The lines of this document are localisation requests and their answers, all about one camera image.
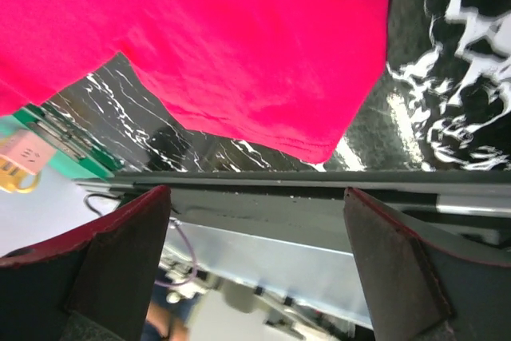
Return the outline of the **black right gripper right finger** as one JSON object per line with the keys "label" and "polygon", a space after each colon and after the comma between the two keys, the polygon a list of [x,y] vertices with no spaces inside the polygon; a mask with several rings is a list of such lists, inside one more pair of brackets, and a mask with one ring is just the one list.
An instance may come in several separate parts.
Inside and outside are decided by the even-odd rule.
{"label": "black right gripper right finger", "polygon": [[344,222],[377,340],[508,340],[510,254],[356,188]]}

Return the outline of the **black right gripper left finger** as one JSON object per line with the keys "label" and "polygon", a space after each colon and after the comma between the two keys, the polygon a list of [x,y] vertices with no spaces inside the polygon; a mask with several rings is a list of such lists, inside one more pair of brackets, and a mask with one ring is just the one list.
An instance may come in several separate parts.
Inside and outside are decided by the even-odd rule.
{"label": "black right gripper left finger", "polygon": [[1,258],[3,340],[138,340],[171,211],[158,186]]}

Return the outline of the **crimson red t shirt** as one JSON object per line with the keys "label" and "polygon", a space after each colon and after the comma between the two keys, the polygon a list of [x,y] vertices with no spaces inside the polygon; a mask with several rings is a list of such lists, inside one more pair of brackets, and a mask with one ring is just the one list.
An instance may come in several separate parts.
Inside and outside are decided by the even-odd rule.
{"label": "crimson red t shirt", "polygon": [[124,54],[186,129],[327,161],[382,74],[389,0],[1,0],[1,112]]}

